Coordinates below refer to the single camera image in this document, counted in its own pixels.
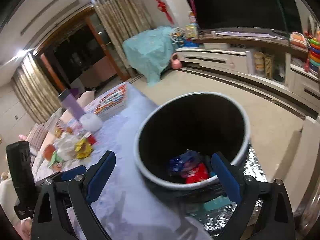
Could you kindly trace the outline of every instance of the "pink kettle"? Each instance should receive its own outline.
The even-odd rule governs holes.
[[[173,69],[182,68],[182,63],[181,63],[181,61],[178,59],[177,53],[173,53],[173,54],[171,55],[170,61],[171,61],[171,67],[172,67]]]

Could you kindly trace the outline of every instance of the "beige curtain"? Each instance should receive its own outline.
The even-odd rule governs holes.
[[[149,15],[139,0],[92,0],[92,3],[119,57],[132,75],[122,43],[138,33],[151,29]]]
[[[61,107],[58,92],[30,53],[14,73],[12,85],[25,110],[37,123],[46,122]]]

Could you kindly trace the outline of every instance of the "doorway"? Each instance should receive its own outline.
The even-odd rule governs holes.
[[[79,14],[58,28],[37,54],[51,83],[58,91],[69,88],[81,95],[127,80],[129,74],[94,9]]]

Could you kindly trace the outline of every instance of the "striped pillow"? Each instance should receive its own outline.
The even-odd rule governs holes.
[[[32,148],[39,151],[47,133],[48,130],[45,128],[44,123],[36,123],[28,134],[26,141],[29,142]]]

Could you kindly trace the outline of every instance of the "orange ball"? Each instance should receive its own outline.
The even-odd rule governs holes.
[[[52,144],[48,144],[43,151],[42,157],[50,161],[52,154],[55,152],[55,147]]]

